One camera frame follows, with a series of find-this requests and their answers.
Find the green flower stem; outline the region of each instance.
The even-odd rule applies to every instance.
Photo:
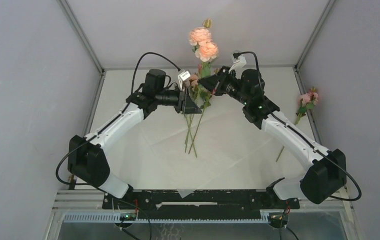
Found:
[[[200,95],[200,91],[201,91],[201,89],[199,89],[197,92],[194,93],[194,99],[196,100],[196,104],[197,104],[198,97]],[[193,119],[194,119],[194,114],[190,115],[190,123],[189,123],[189,125],[187,124],[188,130],[187,130],[187,136],[185,137],[185,142],[184,142],[185,153],[187,152],[188,136],[191,134],[191,125],[193,125]]]
[[[296,121],[294,122],[294,125],[297,125],[297,124],[299,123],[299,121],[300,121],[301,118],[302,118],[302,114],[298,113],[298,114],[297,114],[297,119],[296,119]],[[278,160],[280,159],[281,154],[282,154],[283,151],[284,151],[284,146],[281,148],[281,151],[280,151],[280,153],[278,154],[278,157],[277,157],[277,159],[275,160],[275,162],[278,162]]]
[[[193,98],[196,99],[196,104],[197,104],[198,95],[199,95],[199,92],[197,91],[197,92],[194,93],[194,96],[193,96]],[[191,125],[193,124],[193,119],[194,119],[194,114],[191,114],[190,115],[190,127],[188,127],[187,136],[185,137],[185,142],[184,142],[184,144],[185,144],[185,152],[187,152],[188,135],[189,135],[190,130],[191,130]]]
[[[185,120],[187,121],[187,127],[188,127],[188,129],[190,129],[191,128],[191,125],[190,125],[190,122],[188,122],[188,119],[185,117]],[[190,132],[190,138],[191,138],[191,141],[193,142],[194,141],[194,138],[193,138],[193,134],[191,133],[191,131],[189,131]],[[194,154],[196,155],[196,158],[197,158],[197,151],[196,151],[196,145],[191,145],[192,147],[193,147],[193,149],[194,149]]]
[[[191,146],[190,146],[190,150],[188,151],[188,154],[190,154],[190,152],[191,152],[191,147],[194,145],[194,140],[196,140],[197,132],[199,131],[199,127],[200,127],[200,122],[202,121],[202,117],[203,117],[203,115],[204,115],[204,111],[206,110],[206,108],[207,108],[207,104],[209,103],[210,96],[211,96],[211,95],[209,95],[209,96],[207,97],[206,101],[204,102],[204,107],[203,107],[202,115],[200,116],[199,123],[197,124],[196,132],[194,133],[194,139],[193,139],[192,142],[191,142]]]
[[[188,124],[188,118],[187,118],[188,115],[185,115],[185,120],[187,121],[187,126],[190,125],[193,123],[193,114],[190,115],[190,123]],[[187,143],[188,143],[188,136],[190,134],[190,127],[187,129],[187,136],[185,137],[185,152],[187,152]]]

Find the red wire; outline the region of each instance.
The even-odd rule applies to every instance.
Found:
[[[135,206],[138,207],[138,199],[135,199],[134,202],[135,202]],[[137,215],[137,213],[138,213],[138,208],[135,208],[134,214]]]

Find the white table surface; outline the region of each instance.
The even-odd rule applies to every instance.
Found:
[[[134,89],[144,81],[147,71],[137,72]],[[164,71],[176,80],[176,70]],[[300,93],[293,69],[268,67],[260,71],[265,95],[294,121]],[[132,74],[133,70],[107,71],[92,130],[125,103]],[[107,153],[111,171],[134,189],[180,190],[182,195],[196,189],[264,189],[281,177],[303,174],[303,168],[287,150],[275,162],[282,145],[246,120],[243,105],[227,95],[215,96],[211,103],[196,139],[198,158],[193,152],[184,153],[184,117],[172,107],[159,106]],[[313,139],[307,117],[298,127]]]

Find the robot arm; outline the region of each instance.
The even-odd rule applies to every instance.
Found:
[[[344,154],[316,143],[292,124],[264,96],[265,82],[257,70],[247,69],[237,79],[232,68],[223,66],[216,75],[199,80],[199,84],[216,96],[227,94],[242,103],[246,119],[279,140],[303,166],[305,175],[281,178],[267,188],[279,199],[306,198],[319,204],[346,184],[345,173],[336,166],[346,169]]]
[[[165,76],[164,71],[150,70],[145,83],[139,88],[142,91],[132,93],[120,113],[85,137],[74,136],[69,145],[72,153],[69,155],[68,170],[117,198],[131,191],[131,186],[110,172],[105,152],[112,144],[156,110],[158,105],[173,106],[176,112],[182,114],[201,113],[181,81],[175,90],[164,89]],[[180,76],[184,80],[189,73],[184,72]],[[217,74],[199,80],[199,84],[216,96],[227,94],[242,103],[247,120],[278,139],[305,169],[305,175],[293,179],[281,178],[267,187],[267,191],[281,200],[307,198],[319,204],[345,185],[344,172],[328,160],[345,169],[345,156],[338,149],[329,151],[289,122],[279,107],[263,95],[265,83],[259,77],[257,70],[247,69],[241,79],[237,79],[234,70],[222,67]]]
[[[145,83],[126,99],[127,103],[119,113],[85,137],[76,135],[70,140],[70,173],[117,198],[122,198],[127,191],[132,190],[131,186],[111,173],[105,155],[110,147],[133,126],[148,117],[158,105],[173,106],[181,114],[201,113],[185,86],[180,84],[181,87],[174,90],[164,88],[165,76],[166,73],[162,70],[150,70]],[[183,72],[180,76],[189,77],[189,73]]]

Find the metal frame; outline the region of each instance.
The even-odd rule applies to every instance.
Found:
[[[97,87],[97,90],[95,92],[95,96],[93,99],[93,104],[91,106],[91,110],[88,116],[88,119],[86,121],[84,133],[88,133],[90,131],[94,114],[97,108],[97,103],[100,98],[101,90],[103,87],[104,79],[106,72],[101,66],[101,63],[99,62],[93,48],[91,47],[84,31],[82,30],[81,25],[79,24],[76,16],[74,15],[69,3],[67,0],[57,0],[59,5],[61,6],[63,12],[65,13],[66,17],[68,18],[69,22],[71,23],[72,28],[74,29],[75,33],[77,34],[78,38],[80,39],[81,43],[83,44],[84,48],[90,55],[95,67],[100,72],[101,77],[99,79],[99,84]],[[312,44],[314,43],[316,37],[318,36],[318,33],[320,32],[321,28],[324,25],[324,22],[326,18],[328,17],[330,11],[332,10],[332,7],[334,6],[335,2],[337,0],[329,0],[321,14],[321,17],[319,18],[311,36],[309,37],[308,42],[306,43],[306,46],[304,47],[297,64],[293,67],[294,74],[299,86],[299,90],[301,93],[306,92],[306,88],[304,87],[300,75],[299,75],[299,69],[301,65],[303,64],[306,55],[308,54],[310,48],[312,47]],[[288,65],[279,65],[279,67],[289,67]],[[318,129],[315,123],[315,117],[314,114],[309,111],[307,113],[309,122],[313,131],[313,135],[315,140],[318,143],[321,143],[321,139],[318,133]],[[120,212],[114,212],[112,210],[106,210],[102,209],[103,205],[103,199],[104,194],[98,190],[60,190],[57,193],[56,200],[53,205],[53,209],[49,218],[49,223],[47,225],[44,239],[46,240],[57,240],[60,234],[60,229],[63,223],[112,223],[112,222],[118,222],[118,218],[121,213],[130,213],[130,211],[122,210]],[[343,202],[338,200],[326,200],[321,205],[315,205],[309,201],[300,201],[300,209],[292,209],[293,212],[303,212],[303,213],[309,213],[309,212],[339,212],[340,217],[343,223],[343,228],[346,233],[347,239],[363,239],[362,235],[359,235],[357,233],[360,233],[357,231],[359,228],[356,215],[354,214],[353,208],[350,205],[350,213],[347,211],[347,208],[345,208]],[[276,213],[280,212],[277,209],[268,209],[268,210],[260,210],[260,219],[256,220],[226,220],[226,221],[198,221],[198,223],[266,223],[265,217],[269,213]],[[354,221],[349,218],[348,214],[352,214],[354,217]],[[151,220],[153,223],[166,223],[165,220],[158,220],[153,219]],[[196,223],[197,221],[194,220],[185,220],[180,221],[180,223]]]
[[[133,210],[102,209],[104,193],[98,190],[59,190],[50,215],[49,224],[44,234],[45,240],[57,240],[63,223],[119,223],[121,214],[131,213]],[[247,223],[268,223],[267,216],[270,213],[280,213],[278,209],[264,209],[259,211],[259,219],[236,219],[236,220],[182,220],[175,221],[180,224],[208,224],[208,223],[225,223],[225,224],[247,224]],[[300,209],[292,209],[292,212],[311,213],[311,212],[339,212],[343,228],[347,239],[359,239],[356,234],[355,226],[347,217],[346,209],[343,202],[338,200],[326,200],[320,205],[310,201],[301,200]],[[138,223],[146,223],[146,220],[136,220]],[[164,219],[150,219],[152,223],[171,223]]]
[[[84,45],[84,48],[87,50],[88,54],[91,57],[91,60],[93,61],[94,65],[96,66],[99,73],[103,73],[103,67],[101,66],[100,61],[98,60],[93,48],[91,47],[90,42],[88,41],[87,36],[85,35],[84,31],[82,30],[81,25],[79,24],[75,14],[73,13],[69,3],[67,0],[57,0],[60,7],[62,8],[63,12],[65,13],[65,16],[68,18],[70,24],[72,25],[73,30],[78,35],[79,40]]]
[[[294,66],[296,71],[299,71],[300,66],[302,66],[303,61],[306,58],[306,55],[308,54],[309,50],[311,49],[313,42],[315,41],[316,37],[318,36],[319,32],[321,31],[321,29],[325,23],[325,20],[327,19],[328,15],[330,14],[330,12],[331,12],[331,10],[332,10],[332,8],[336,2],[337,2],[337,0],[328,0],[327,4],[325,5],[325,8],[321,13],[319,20],[316,23],[316,25],[315,25],[315,27],[314,27],[314,29],[313,29],[310,37],[309,37],[308,42],[306,43],[306,46],[302,51],[302,54],[300,55],[299,59],[297,60],[296,65]]]

